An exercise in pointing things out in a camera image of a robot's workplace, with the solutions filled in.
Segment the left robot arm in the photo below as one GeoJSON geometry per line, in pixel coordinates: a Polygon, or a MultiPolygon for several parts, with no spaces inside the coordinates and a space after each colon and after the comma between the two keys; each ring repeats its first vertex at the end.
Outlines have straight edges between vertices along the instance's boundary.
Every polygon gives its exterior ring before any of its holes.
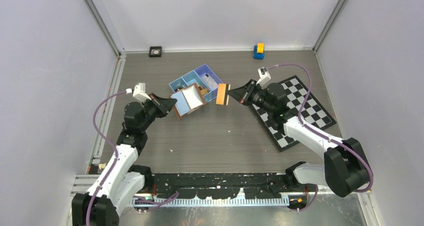
{"type": "Polygon", "coordinates": [[[176,103],[175,98],[151,93],[144,102],[134,101],[125,106],[122,130],[111,144],[114,152],[109,162],[95,183],[72,199],[72,225],[117,226],[134,196],[153,188],[151,168],[136,165],[135,161],[146,145],[147,128],[155,119],[166,117],[176,103]]]}

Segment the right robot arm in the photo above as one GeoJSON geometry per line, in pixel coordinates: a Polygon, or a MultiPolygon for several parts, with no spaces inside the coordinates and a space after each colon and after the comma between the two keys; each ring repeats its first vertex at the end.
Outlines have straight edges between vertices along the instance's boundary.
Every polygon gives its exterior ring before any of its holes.
{"type": "Polygon", "coordinates": [[[355,138],[342,139],[308,123],[300,110],[288,107],[288,96],[279,83],[262,88],[251,79],[244,86],[229,89],[227,95],[244,106],[256,106],[267,113],[270,126],[307,146],[323,162],[299,162],[286,170],[285,184],[299,191],[306,184],[326,186],[337,196],[364,193],[371,189],[374,174],[361,143],[355,138]]]}

